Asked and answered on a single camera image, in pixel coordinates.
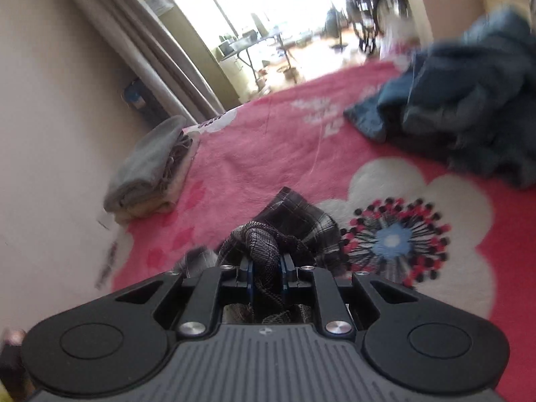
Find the white flower print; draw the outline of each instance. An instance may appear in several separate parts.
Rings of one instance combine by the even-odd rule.
[[[411,65],[411,53],[394,53],[381,59],[382,61],[390,61],[396,69],[401,73],[406,72]]]
[[[379,92],[379,90],[382,88],[382,86],[383,84],[378,84],[378,85],[369,84],[365,86],[363,90],[361,91],[361,94],[359,95],[358,102],[364,101],[367,98],[370,98],[371,96],[376,95]]]
[[[317,204],[345,234],[357,270],[369,270],[454,307],[488,317],[492,269],[475,247],[492,226],[487,197],[470,181],[442,175],[428,185],[402,158],[380,158],[352,177],[348,200]]]
[[[304,116],[304,122],[310,125],[321,125],[323,138],[337,134],[344,125],[342,106],[333,104],[330,98],[297,99],[291,105],[312,112]]]
[[[216,131],[223,130],[227,125],[229,125],[236,117],[238,113],[238,108],[232,109],[223,115],[219,115],[215,118],[209,119],[199,125],[188,128],[186,132],[189,131],[199,131],[199,133],[214,133]]]

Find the blue blanket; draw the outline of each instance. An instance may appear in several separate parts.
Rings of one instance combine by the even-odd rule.
[[[536,183],[536,36],[503,9],[456,41],[417,52],[409,70],[345,111],[368,138],[457,170]]]

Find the folded cloth stack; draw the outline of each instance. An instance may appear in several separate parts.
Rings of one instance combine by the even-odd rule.
[[[514,10],[497,11],[414,54],[405,74],[344,115],[376,142],[527,188],[536,184],[536,36]]]
[[[199,133],[184,134],[186,120],[173,116],[141,139],[108,185],[104,209],[125,224],[173,211],[199,146]]]

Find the wooden floor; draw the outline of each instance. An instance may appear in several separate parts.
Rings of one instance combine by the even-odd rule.
[[[315,38],[304,48],[291,48],[290,63],[298,70],[297,82],[313,80],[341,68],[362,65],[366,61],[366,55],[359,50],[359,41],[352,28],[343,31],[342,41],[348,44],[342,53],[330,47],[338,43],[338,40],[331,38]],[[266,67],[268,74],[265,79],[266,85],[270,86],[270,92],[288,89],[294,85],[294,80],[286,80],[282,72],[287,66],[286,60],[283,60],[277,65]]]

